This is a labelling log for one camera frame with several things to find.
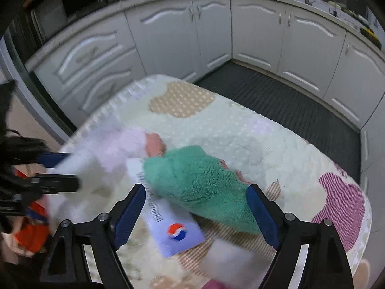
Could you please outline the green fluffy cloth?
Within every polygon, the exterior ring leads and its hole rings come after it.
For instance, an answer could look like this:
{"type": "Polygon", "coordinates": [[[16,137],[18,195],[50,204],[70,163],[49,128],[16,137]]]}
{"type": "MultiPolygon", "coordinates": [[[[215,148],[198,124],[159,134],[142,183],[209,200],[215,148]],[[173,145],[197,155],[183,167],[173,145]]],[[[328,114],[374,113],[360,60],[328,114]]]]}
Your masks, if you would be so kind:
{"type": "Polygon", "coordinates": [[[145,158],[143,169],[148,186],[157,196],[239,232],[260,233],[247,204],[249,183],[200,146],[145,158]]]}

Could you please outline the black floor mat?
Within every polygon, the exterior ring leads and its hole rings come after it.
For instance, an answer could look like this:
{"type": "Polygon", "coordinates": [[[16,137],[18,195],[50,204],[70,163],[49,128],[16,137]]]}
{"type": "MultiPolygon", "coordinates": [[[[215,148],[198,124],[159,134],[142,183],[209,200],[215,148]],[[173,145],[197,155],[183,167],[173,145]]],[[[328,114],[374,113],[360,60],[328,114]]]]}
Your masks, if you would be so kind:
{"type": "Polygon", "coordinates": [[[360,182],[359,132],[316,100],[279,80],[233,62],[202,77],[196,85],[295,132],[360,182]]]}

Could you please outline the purple pepsi card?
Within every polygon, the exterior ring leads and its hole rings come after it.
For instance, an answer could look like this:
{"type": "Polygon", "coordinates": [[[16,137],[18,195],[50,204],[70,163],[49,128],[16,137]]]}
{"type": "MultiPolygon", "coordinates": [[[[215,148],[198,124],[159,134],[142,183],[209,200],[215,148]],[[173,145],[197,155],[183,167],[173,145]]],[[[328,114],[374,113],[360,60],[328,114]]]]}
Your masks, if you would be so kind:
{"type": "Polygon", "coordinates": [[[130,158],[126,161],[128,176],[144,186],[146,201],[142,216],[160,253],[169,258],[181,254],[205,241],[205,235],[192,215],[155,194],[145,180],[143,160],[130,158]]]}

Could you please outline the patterned quilt table cover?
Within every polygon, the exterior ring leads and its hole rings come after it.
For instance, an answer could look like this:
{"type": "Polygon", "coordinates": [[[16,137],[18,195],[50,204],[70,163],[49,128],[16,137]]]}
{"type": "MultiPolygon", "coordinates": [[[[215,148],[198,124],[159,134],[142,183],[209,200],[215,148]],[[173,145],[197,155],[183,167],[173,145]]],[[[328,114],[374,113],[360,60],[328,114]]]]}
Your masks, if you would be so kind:
{"type": "Polygon", "coordinates": [[[222,159],[268,197],[302,220],[326,215],[337,225],[351,272],[368,278],[362,256],[372,225],[370,202],[346,168],[313,144],[233,100],[171,76],[152,75],[114,93],[63,146],[72,157],[56,168],[75,174],[82,188],[48,200],[50,230],[69,218],[90,220],[133,186],[125,163],[142,158],[144,134],[157,133],[167,149],[200,146],[222,159]]]}

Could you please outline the black microwave oven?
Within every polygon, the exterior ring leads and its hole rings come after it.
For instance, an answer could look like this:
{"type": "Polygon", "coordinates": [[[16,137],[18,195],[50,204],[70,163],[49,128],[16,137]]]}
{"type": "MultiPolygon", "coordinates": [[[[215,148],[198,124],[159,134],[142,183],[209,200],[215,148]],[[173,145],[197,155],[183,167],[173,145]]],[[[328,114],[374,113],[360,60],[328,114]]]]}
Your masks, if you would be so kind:
{"type": "Polygon", "coordinates": [[[27,0],[18,11],[10,34],[27,60],[44,43],[76,20],[119,0],[27,0]]]}

